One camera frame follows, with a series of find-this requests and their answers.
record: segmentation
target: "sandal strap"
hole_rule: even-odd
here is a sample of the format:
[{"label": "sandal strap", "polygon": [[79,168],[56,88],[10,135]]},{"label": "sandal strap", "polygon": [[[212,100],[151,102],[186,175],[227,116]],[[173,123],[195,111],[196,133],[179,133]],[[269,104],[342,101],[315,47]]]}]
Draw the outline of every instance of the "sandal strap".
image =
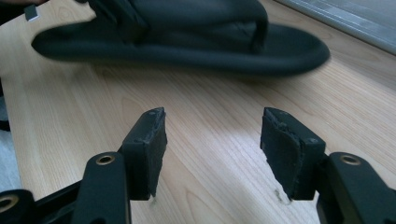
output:
[{"label": "sandal strap", "polygon": [[115,23],[125,42],[153,35],[233,22],[256,22],[251,49],[263,48],[268,17],[257,0],[76,0],[89,2],[97,17]]}]

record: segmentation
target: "screw hole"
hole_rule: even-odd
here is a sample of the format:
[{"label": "screw hole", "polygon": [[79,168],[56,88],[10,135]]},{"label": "screw hole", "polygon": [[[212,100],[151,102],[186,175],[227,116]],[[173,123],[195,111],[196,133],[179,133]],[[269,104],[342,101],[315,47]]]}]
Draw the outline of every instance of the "screw hole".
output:
[{"label": "screw hole", "polygon": [[20,198],[17,195],[10,194],[0,197],[0,213],[6,212],[18,203]]},{"label": "screw hole", "polygon": [[96,160],[96,164],[98,165],[107,165],[113,162],[115,158],[113,156],[105,155]]},{"label": "screw hole", "polygon": [[344,163],[349,164],[349,165],[360,165],[361,164],[361,161],[358,158],[353,157],[353,156],[348,156],[348,155],[342,155],[341,161],[343,161]]}]

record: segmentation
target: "wooden table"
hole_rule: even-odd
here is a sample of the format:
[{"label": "wooden table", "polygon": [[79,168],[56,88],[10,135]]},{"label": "wooden table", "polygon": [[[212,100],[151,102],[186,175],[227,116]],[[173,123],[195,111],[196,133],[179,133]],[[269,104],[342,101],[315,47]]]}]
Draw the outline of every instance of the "wooden table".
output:
[{"label": "wooden table", "polygon": [[245,79],[43,58],[30,46],[35,34],[92,16],[72,0],[2,26],[0,75],[23,187],[40,199],[80,180],[90,157],[117,150],[144,111],[164,106],[169,144],[158,196],[132,202],[134,223],[318,223],[315,202],[290,203],[259,148],[262,111],[272,106],[321,136],[328,152],[366,159],[396,189],[395,57],[262,3],[271,22],[323,39],[332,59],[303,76]]}]

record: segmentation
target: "light wood tabletop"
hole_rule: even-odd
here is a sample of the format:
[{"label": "light wood tabletop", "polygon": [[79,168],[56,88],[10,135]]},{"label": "light wood tabletop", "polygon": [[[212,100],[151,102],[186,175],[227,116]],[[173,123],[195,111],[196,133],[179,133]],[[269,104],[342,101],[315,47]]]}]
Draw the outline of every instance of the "light wood tabletop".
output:
[{"label": "light wood tabletop", "polygon": [[51,0],[40,17],[0,27],[0,75],[21,182],[40,199],[115,151],[140,115],[163,106],[168,146],[157,197],[132,202],[134,223],[318,223],[316,202],[290,202],[260,149],[265,106],[291,113],[327,143],[356,154],[396,189],[396,58],[279,3],[270,22],[320,37],[332,58],[297,77],[242,78],[141,64],[62,63],[34,36],[88,20],[87,6]]}]

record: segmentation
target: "flip-flop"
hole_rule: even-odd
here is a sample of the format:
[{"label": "flip-flop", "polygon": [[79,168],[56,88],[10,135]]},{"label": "flip-flop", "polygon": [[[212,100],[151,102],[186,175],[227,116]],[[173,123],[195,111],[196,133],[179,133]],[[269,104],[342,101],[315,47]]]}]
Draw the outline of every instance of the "flip-flop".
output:
[{"label": "flip-flop", "polygon": [[330,57],[315,36],[268,23],[256,0],[88,2],[96,18],[44,31],[33,48],[61,61],[162,63],[263,76],[307,72]]}]

